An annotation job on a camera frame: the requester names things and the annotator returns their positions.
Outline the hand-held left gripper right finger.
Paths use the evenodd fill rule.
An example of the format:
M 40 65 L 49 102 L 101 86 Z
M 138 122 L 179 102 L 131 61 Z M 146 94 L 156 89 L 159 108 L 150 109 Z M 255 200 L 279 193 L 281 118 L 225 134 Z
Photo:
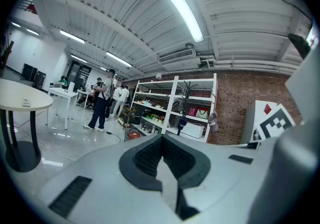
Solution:
M 249 224 L 271 163 L 271 140 L 257 150 L 162 136 L 163 157 L 177 180 L 176 211 L 162 224 Z

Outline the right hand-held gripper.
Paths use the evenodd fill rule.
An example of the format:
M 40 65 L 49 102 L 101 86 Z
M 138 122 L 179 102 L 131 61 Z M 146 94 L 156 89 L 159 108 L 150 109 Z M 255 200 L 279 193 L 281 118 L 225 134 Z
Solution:
M 286 108 L 282 104 L 279 104 L 266 117 L 258 121 L 257 132 L 261 140 L 266 140 L 280 137 L 284 131 L 294 126 L 295 122 Z

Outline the black shoulder bag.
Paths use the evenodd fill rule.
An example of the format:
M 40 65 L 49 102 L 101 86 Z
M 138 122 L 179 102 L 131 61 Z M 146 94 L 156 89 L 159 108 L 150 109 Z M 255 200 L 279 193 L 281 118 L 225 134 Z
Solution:
M 106 110 L 105 110 L 105 118 L 109 118 L 110 116 L 110 109 L 111 109 L 111 106 L 113 105 L 113 102 L 114 102 L 114 98 L 112 97 L 109 97 L 107 100 L 106 100 Z

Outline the red vacuum cleaner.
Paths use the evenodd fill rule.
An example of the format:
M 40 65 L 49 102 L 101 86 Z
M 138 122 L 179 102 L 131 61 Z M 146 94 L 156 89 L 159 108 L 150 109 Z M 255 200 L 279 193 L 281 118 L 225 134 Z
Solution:
M 136 139 L 136 138 L 140 138 L 141 134 L 139 131 L 137 130 L 134 130 L 134 129 L 129 129 L 128 131 L 125 132 L 125 141 L 129 141 L 129 140 L 133 140 L 133 139 Z

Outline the brown wooden rack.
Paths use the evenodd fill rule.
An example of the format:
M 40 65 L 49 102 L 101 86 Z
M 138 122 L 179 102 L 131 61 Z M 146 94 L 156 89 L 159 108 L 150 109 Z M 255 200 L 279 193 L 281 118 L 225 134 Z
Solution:
M 132 107 L 126 107 L 124 106 L 120 117 L 117 119 L 118 123 L 122 126 L 123 129 L 130 127 L 130 121 L 134 120 L 135 118 L 135 109 Z

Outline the white handbag red trim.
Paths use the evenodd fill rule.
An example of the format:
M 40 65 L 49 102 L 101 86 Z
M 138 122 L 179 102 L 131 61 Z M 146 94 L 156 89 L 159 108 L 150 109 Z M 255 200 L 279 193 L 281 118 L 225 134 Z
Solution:
M 197 118 L 208 119 L 208 110 L 207 108 L 199 107 L 196 113 Z

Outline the black folding chair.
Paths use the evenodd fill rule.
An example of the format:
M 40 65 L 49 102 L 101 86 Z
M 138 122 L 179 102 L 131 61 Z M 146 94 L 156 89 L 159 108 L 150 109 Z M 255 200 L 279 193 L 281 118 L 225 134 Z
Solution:
M 146 107 L 144 106 L 138 106 L 138 108 L 135 110 L 134 108 L 132 108 L 132 111 L 129 114 L 129 123 L 130 124 L 140 124 L 141 122 L 141 117 L 145 111 Z

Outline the black coat rack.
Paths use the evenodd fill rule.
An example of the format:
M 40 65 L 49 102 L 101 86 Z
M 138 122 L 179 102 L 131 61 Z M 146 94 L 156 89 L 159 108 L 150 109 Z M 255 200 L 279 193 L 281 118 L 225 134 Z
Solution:
M 185 116 L 186 117 L 186 106 L 187 106 L 187 103 L 188 103 L 188 100 L 189 100 L 189 97 L 191 95 L 191 92 L 192 92 L 192 89 L 196 86 L 196 85 L 191 85 L 191 81 L 184 81 L 184 89 L 182 90 L 182 93 L 181 93 L 181 98 L 183 100 L 183 103 L 182 103 L 182 109 L 181 109 L 181 117 L 182 116 Z M 177 129 L 177 135 L 180 136 L 180 131 L 179 129 Z

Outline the white rectangular table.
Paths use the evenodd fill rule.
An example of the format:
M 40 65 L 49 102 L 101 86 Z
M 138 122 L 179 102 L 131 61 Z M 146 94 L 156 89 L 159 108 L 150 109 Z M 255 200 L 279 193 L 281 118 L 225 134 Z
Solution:
M 76 102 L 76 106 L 79 106 L 80 104 L 84 103 L 84 108 L 93 108 L 94 106 L 94 90 L 91 90 L 89 92 L 78 90 L 78 96 L 79 99 Z
M 48 88 L 48 95 L 50 96 L 51 94 L 62 97 L 67 99 L 67 104 L 66 104 L 66 113 L 65 113 L 65 118 L 64 118 L 64 129 L 67 130 L 68 129 L 68 120 L 69 120 L 69 111 L 70 111 L 70 107 L 71 107 L 71 103 L 75 103 L 76 102 L 76 96 L 77 93 L 75 92 L 69 92 L 66 91 L 63 88 Z

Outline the black body-worn box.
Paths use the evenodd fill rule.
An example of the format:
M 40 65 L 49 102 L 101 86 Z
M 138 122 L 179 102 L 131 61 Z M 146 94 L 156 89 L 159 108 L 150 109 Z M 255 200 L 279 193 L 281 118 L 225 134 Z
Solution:
M 287 38 L 294 45 L 294 47 L 297 49 L 298 53 L 300 54 L 301 58 L 304 60 L 311 50 L 307 41 L 304 40 L 303 37 L 292 34 L 292 33 L 289 33 Z

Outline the white metal shelving unit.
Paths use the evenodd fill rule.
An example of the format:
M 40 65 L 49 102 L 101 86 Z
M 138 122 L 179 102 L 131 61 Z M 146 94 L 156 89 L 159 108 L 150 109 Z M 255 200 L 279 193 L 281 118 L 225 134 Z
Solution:
M 166 81 L 150 81 L 141 82 L 138 81 L 131 107 L 137 108 L 138 106 L 144 106 L 146 109 L 157 116 L 164 116 L 164 122 L 153 121 L 148 122 L 157 126 L 161 133 L 177 134 L 178 121 L 181 117 L 181 109 L 183 105 L 183 99 L 181 94 L 185 87 L 184 81 L 191 81 L 191 85 L 196 85 L 190 94 L 188 103 L 186 105 L 186 119 L 187 122 L 197 123 L 204 127 L 204 132 L 200 139 L 193 138 L 186 134 L 181 133 L 182 137 L 193 139 L 195 141 L 207 143 L 210 135 L 210 128 L 207 119 L 201 119 L 188 115 L 191 107 L 202 107 L 208 109 L 208 116 L 216 109 L 216 96 L 218 91 L 217 74 L 214 73 L 211 78 L 200 79 L 182 79 L 179 76 L 175 76 L 172 80 Z

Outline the black framed glass door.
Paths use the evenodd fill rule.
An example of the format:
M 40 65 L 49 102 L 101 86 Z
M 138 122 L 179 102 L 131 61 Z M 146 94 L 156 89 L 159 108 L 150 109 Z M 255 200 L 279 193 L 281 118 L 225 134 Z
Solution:
M 70 86 L 70 83 L 74 83 L 73 92 L 76 92 L 78 89 L 84 87 L 91 70 L 92 68 L 88 67 L 87 65 L 72 61 L 66 76 L 66 80 L 68 86 Z

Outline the black equipment case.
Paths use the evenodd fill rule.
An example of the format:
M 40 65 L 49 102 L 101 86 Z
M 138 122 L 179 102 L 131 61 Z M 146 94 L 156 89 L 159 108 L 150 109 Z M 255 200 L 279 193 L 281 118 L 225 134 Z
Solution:
M 46 74 L 43 73 L 43 72 L 38 71 L 37 74 L 35 75 L 32 87 L 35 88 L 35 89 L 41 90 L 45 78 L 46 78 Z
M 24 64 L 23 68 L 22 68 L 22 71 L 21 71 L 21 76 L 24 79 L 33 82 L 35 80 L 35 76 L 36 76 L 36 74 L 38 72 L 37 70 L 38 69 L 33 67 L 33 66 L 30 66 L 28 64 Z

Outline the dark brown wooden stand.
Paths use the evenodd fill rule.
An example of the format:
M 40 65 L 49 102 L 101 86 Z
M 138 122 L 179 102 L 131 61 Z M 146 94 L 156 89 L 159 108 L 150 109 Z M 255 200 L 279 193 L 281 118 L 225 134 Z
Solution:
M 7 47 L 5 47 L 4 45 L 0 45 L 0 78 L 3 77 L 6 63 L 9 55 L 12 52 L 13 45 L 14 41 L 11 41 Z

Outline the black mezzanine railing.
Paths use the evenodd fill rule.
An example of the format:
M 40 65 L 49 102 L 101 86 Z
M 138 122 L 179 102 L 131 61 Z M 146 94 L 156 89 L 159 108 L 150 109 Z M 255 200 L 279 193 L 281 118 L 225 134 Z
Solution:
M 33 0 L 19 0 L 17 8 L 37 15 Z

